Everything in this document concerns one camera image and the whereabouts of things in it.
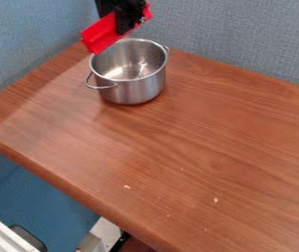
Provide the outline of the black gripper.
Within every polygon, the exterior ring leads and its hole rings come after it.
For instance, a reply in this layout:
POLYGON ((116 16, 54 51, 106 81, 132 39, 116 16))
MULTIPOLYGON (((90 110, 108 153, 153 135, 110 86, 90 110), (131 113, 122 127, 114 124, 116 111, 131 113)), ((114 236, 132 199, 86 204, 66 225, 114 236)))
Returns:
POLYGON ((145 0, 94 0, 94 2, 101 17, 114 11, 114 31, 118 35, 126 34, 145 21, 145 0))

